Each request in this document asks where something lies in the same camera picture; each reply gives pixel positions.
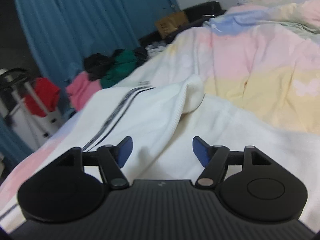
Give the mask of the brown cardboard box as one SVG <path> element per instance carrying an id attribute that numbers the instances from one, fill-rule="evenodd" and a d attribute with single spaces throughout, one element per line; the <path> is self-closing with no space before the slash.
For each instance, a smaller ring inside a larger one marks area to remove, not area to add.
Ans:
<path id="1" fill-rule="evenodd" d="M 155 22 L 155 26 L 162 38 L 175 32 L 180 27 L 188 24 L 188 18 L 184 11 L 175 12 Z"/>

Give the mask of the right blue curtain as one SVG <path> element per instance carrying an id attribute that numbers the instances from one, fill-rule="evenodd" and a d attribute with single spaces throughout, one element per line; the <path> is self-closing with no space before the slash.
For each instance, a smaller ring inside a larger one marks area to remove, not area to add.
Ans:
<path id="1" fill-rule="evenodd" d="M 84 58 L 134 49 L 176 0 L 15 0 L 29 49 L 43 76 L 65 88 Z"/>

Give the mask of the silver tripod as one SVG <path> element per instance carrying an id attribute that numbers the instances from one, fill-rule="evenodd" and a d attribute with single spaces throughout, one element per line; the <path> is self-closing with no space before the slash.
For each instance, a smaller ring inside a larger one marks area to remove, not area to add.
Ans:
<path id="1" fill-rule="evenodd" d="M 40 146 L 62 125 L 60 89 L 23 68 L 1 69 L 1 115 L 25 142 Z"/>

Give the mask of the pink garment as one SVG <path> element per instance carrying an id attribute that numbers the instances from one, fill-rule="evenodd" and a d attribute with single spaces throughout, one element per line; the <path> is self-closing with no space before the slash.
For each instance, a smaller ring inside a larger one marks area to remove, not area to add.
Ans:
<path id="1" fill-rule="evenodd" d="M 101 90 L 100 81 L 90 81 L 89 74 L 85 71 L 78 74 L 71 84 L 66 87 L 66 93 L 71 105 L 77 112 L 82 110 L 92 95 L 99 90 Z"/>

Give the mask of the left blue curtain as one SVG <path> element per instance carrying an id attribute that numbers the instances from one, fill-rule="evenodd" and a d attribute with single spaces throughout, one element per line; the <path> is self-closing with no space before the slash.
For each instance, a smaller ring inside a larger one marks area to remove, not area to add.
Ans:
<path id="1" fill-rule="evenodd" d="M 20 162 L 33 153 L 33 150 L 1 118 L 1 154 L 5 166 L 12 171 Z"/>

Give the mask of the green garment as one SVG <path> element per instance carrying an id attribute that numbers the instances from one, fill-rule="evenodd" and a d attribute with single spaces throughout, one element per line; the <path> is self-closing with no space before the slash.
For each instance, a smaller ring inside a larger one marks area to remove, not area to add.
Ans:
<path id="1" fill-rule="evenodd" d="M 137 68 L 138 56 L 136 50 L 117 49 L 110 60 L 105 75 L 100 79 L 102 89 L 110 88 L 128 77 Z"/>

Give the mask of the blue curtain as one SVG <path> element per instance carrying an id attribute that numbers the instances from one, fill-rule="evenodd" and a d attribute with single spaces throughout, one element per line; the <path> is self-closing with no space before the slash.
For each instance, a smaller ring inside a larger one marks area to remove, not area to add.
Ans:
<path id="1" fill-rule="evenodd" d="M 1 154 L 5 166 L 12 171 L 20 162 L 33 153 L 33 150 L 1 118 Z"/>
<path id="2" fill-rule="evenodd" d="M 176 0 L 15 0 L 29 49 L 43 76 L 65 88 L 84 58 L 134 49 Z"/>

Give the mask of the red garment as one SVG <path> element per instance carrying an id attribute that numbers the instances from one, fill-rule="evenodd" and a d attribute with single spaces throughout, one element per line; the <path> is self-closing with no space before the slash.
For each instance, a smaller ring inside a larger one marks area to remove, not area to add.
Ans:
<path id="1" fill-rule="evenodd" d="M 48 112 L 54 112 L 59 101 L 60 88 L 46 77 L 37 77 L 33 83 L 33 90 Z M 30 94 L 25 95 L 24 103 L 32 115 L 37 115 L 39 117 L 46 116 L 46 113 L 40 108 Z"/>

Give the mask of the white knit garment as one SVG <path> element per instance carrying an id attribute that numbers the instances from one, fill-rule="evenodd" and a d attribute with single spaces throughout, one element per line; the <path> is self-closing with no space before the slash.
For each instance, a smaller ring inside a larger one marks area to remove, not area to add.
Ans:
<path id="1" fill-rule="evenodd" d="M 104 122 L 111 123 L 103 128 Z M 1 227 L 14 231 L 25 219 L 17 204 L 20 185 L 72 147 L 83 147 L 102 130 L 95 147 L 133 140 L 123 173 L 135 179 L 195 180 L 202 166 L 192 140 L 242 150 L 253 145 L 298 177 L 308 189 L 301 220 L 319 229 L 319 136 L 286 131 L 259 120 L 253 113 L 204 92 L 194 75 L 180 83 L 144 91 L 116 87 L 93 95 L 40 149 L 22 161 L 1 186 Z"/>

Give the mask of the pastel bed sheet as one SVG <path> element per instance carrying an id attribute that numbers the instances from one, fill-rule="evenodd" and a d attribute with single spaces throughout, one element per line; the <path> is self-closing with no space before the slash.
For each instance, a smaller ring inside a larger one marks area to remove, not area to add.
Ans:
<path id="1" fill-rule="evenodd" d="M 164 86 L 197 74 L 206 94 L 291 131 L 319 133 L 319 0 L 248 3 L 184 31 L 162 53 L 88 104 L 111 100 L 143 81 Z"/>

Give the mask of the black garment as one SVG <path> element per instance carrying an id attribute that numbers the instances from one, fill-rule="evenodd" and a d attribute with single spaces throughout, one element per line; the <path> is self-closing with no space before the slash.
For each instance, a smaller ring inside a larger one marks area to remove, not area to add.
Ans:
<path id="1" fill-rule="evenodd" d="M 134 50 L 136 50 L 138 56 L 138 68 L 147 61 L 148 52 L 142 47 L 138 47 Z M 99 80 L 105 75 L 108 69 L 108 64 L 111 62 L 110 58 L 111 56 L 105 56 L 101 53 L 96 53 L 83 60 L 84 71 L 89 74 L 90 81 Z"/>

